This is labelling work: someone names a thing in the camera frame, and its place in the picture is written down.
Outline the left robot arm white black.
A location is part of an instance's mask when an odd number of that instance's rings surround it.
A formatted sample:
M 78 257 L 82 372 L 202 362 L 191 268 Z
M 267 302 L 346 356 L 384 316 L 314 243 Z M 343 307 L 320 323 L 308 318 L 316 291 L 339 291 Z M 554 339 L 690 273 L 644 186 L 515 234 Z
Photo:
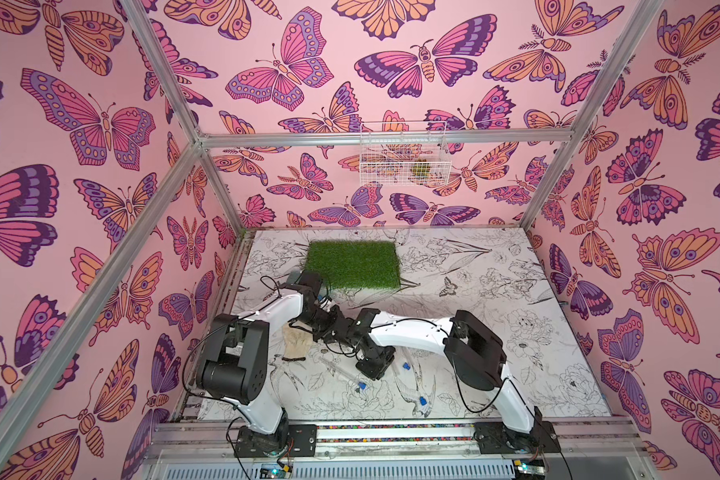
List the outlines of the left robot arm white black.
M 217 315 L 200 344 L 195 385 L 235 407 L 244 421 L 238 437 L 262 454 L 278 455 L 290 446 L 288 414 L 267 383 L 270 334 L 294 326 L 310 341 L 321 341 L 336 319 L 329 305 L 319 274 L 295 272 L 251 311 Z

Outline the test tube blue stopper two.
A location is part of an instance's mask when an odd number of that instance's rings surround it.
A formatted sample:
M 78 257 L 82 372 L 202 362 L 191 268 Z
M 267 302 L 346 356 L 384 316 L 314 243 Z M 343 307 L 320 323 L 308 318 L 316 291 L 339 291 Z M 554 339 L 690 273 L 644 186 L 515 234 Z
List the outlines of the test tube blue stopper two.
M 423 407 L 428 403 L 418 386 L 410 388 L 400 377 L 397 377 L 395 382 L 398 392 L 405 402 L 411 403 L 417 407 Z

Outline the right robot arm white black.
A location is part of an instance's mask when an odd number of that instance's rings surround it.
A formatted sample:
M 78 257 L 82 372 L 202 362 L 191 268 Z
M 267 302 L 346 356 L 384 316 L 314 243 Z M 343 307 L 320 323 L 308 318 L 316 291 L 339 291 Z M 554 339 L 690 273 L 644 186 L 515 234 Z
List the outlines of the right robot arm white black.
M 551 424 L 515 383 L 503 341 L 472 313 L 458 310 L 450 317 L 429 319 L 365 308 L 354 319 L 338 315 L 331 332 L 337 342 L 359 355 L 356 368 L 372 380 L 383 377 L 398 348 L 442 356 L 453 372 L 458 392 L 467 386 L 488 396 L 483 406 L 467 405 L 465 409 L 477 415 L 495 408 L 507 449 L 514 453 L 560 450 Z

